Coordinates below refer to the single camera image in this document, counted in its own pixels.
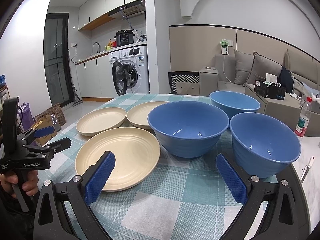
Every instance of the washing machine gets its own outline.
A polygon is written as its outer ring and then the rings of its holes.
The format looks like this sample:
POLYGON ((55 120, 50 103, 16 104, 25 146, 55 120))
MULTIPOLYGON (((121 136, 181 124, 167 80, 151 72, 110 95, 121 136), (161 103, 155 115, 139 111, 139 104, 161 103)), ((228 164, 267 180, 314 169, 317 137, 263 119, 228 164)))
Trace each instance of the washing machine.
POLYGON ((110 52, 109 63, 119 96, 128 93, 150 93, 146 45, 110 52))

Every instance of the beige plate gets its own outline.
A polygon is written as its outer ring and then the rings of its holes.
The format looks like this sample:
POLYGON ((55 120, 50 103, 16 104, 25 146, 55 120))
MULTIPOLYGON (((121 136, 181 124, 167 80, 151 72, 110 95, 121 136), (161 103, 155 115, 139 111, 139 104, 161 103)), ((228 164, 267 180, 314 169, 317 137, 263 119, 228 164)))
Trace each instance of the beige plate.
POLYGON ((76 126, 79 133, 95 136, 105 130, 119 127, 126 116, 126 110, 120 107, 106 107, 95 110, 82 117, 76 126))
POLYGON ((127 119, 134 126, 151 130, 148 124, 148 114, 157 106, 168 103, 167 101, 154 101, 137 105, 127 112, 127 119))
POLYGON ((137 185, 151 173, 160 157, 160 145, 153 134, 135 127, 120 127, 99 133, 81 147, 76 157, 76 173, 83 175, 105 151, 114 153, 116 166, 103 191, 137 185))

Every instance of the hand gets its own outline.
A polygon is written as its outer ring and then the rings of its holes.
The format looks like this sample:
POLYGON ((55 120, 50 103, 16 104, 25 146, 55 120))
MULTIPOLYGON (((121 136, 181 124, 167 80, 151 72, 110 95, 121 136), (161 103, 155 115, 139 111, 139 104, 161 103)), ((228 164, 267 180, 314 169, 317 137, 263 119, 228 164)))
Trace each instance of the hand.
MULTIPOLYGON (((38 171, 28 172, 28 181, 22 184, 22 189, 27 193, 28 196, 33 196, 38 192, 38 171)), ((8 171, 4 175, 0 175, 0 184, 5 192, 10 194, 12 197, 17 198, 13 191, 11 184, 17 184, 18 177, 13 171, 8 171)))

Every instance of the dark blue bowl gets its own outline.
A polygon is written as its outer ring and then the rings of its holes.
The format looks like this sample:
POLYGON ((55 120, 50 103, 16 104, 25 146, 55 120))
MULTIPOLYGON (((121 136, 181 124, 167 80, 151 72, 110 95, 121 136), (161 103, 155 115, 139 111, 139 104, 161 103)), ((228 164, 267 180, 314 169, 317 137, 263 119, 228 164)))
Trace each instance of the dark blue bowl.
POLYGON ((230 121, 230 130, 235 160, 250 175, 270 177, 300 156, 295 133, 271 116, 237 114, 230 121))
POLYGON ((160 105, 148 115, 160 144, 171 154, 194 158, 207 153, 229 127, 221 109, 196 101, 160 105))
POLYGON ((260 109, 260 103, 245 94, 232 91, 216 91, 210 94, 211 105, 223 110, 231 120, 236 114, 244 112, 256 112, 260 109))

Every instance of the bottle label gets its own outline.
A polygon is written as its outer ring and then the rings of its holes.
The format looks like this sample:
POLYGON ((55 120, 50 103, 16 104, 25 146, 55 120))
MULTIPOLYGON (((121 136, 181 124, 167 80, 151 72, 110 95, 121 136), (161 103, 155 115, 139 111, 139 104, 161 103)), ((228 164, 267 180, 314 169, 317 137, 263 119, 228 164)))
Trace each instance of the bottle label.
POLYGON ((306 133, 309 121, 300 116, 295 133, 296 135, 303 137, 306 133))

